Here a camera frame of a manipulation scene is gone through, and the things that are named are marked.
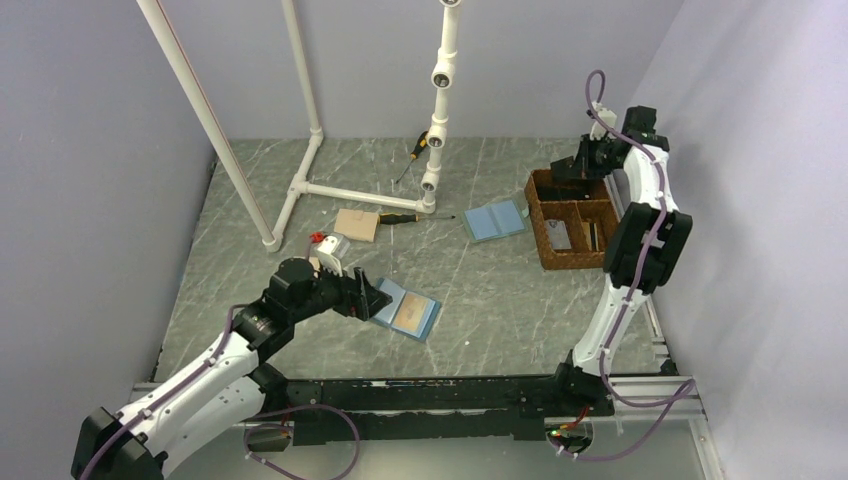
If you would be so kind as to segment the teal blue card holder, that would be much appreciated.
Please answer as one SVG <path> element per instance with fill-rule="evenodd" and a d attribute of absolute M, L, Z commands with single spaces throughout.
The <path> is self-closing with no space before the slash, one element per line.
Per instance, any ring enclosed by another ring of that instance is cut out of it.
<path fill-rule="evenodd" d="M 376 288 L 388 294 L 391 302 L 374 314 L 370 321 L 413 340 L 425 342 L 442 304 L 438 300 L 408 290 L 388 278 L 380 278 Z"/>

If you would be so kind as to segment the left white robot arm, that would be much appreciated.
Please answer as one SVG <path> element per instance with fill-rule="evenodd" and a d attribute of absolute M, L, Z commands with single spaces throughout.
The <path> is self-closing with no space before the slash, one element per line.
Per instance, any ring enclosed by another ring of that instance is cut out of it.
<path fill-rule="evenodd" d="M 284 260 L 257 300 L 230 307 L 223 332 L 201 355 L 120 410 L 100 407 L 83 421 L 72 477 L 168 478 L 232 425 L 285 411 L 287 380 L 267 361 L 298 323 L 328 310 L 367 321 L 391 302 L 361 268 L 347 274 Z"/>

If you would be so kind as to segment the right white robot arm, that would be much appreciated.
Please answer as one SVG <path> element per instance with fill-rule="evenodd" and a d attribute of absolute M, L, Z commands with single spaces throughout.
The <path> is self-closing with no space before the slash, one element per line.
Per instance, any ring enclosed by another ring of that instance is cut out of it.
<path fill-rule="evenodd" d="M 670 279 L 693 226 L 671 192 L 670 146 L 655 130 L 655 109 L 628 108 L 619 130 L 599 103 L 591 103 L 588 113 L 594 119 L 591 131 L 581 137 L 576 155 L 554 163 L 554 174 L 562 180 L 595 180 L 623 170 L 631 200 L 608 239 L 604 291 L 588 330 L 555 374 L 551 401 L 564 415 L 606 401 L 612 360 L 625 330 Z"/>

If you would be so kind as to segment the tan gold credit card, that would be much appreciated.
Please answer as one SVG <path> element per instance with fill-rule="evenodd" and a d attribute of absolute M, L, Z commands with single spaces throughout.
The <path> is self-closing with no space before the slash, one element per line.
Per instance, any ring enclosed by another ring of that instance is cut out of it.
<path fill-rule="evenodd" d="M 407 292 L 397 310 L 393 325 L 403 331 L 416 334 L 429 316 L 430 301 L 414 292 Z"/>

